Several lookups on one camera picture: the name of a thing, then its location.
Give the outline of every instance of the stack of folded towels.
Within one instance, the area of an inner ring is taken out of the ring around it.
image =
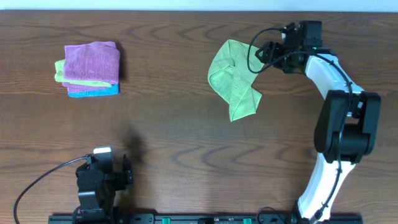
[[[114,42],[65,46],[65,59],[55,62],[55,81],[74,98],[118,94],[119,59]]]

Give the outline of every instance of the wooden table surface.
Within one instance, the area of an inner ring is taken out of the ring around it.
[[[311,80],[270,68],[253,84],[257,114],[229,122],[207,82],[228,39],[248,43],[267,27],[322,20],[324,45],[367,91],[382,96],[373,153],[345,180],[334,212],[366,223],[398,219],[398,14],[326,12],[0,12],[0,223],[33,180],[110,144],[132,159],[136,182],[117,205],[159,213],[290,210],[316,160],[313,132],[323,103]],[[261,37],[279,40],[280,34]],[[121,94],[70,98],[54,80],[64,45],[115,41]],[[64,167],[22,198],[21,223],[46,223],[78,206],[75,169]]]

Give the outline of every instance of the white wall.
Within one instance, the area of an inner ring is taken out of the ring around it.
[[[398,12],[398,0],[0,0],[0,9]]]

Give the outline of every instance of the blue towel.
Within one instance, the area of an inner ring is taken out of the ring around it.
[[[83,91],[78,93],[68,93],[68,96],[73,98],[81,98],[81,97],[91,97],[91,96],[110,96],[116,95],[119,93],[119,84],[112,85],[112,87],[106,88],[104,90],[91,90],[91,91]]]

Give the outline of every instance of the brown tabletop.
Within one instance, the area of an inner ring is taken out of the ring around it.
[[[398,15],[329,12],[0,12],[0,223],[38,176],[94,147],[132,159],[135,184],[116,205],[159,213],[290,210],[316,161],[323,99],[311,80],[270,68],[253,87],[257,114],[229,122],[208,68],[228,39],[248,43],[267,27],[322,20],[324,45],[349,76],[382,96],[376,145],[345,180],[334,212],[366,223],[398,219]],[[266,34],[279,40],[280,34]],[[115,41],[121,93],[70,98],[54,80],[64,45]],[[64,167],[22,198],[21,223],[46,223],[78,206],[75,169]]]

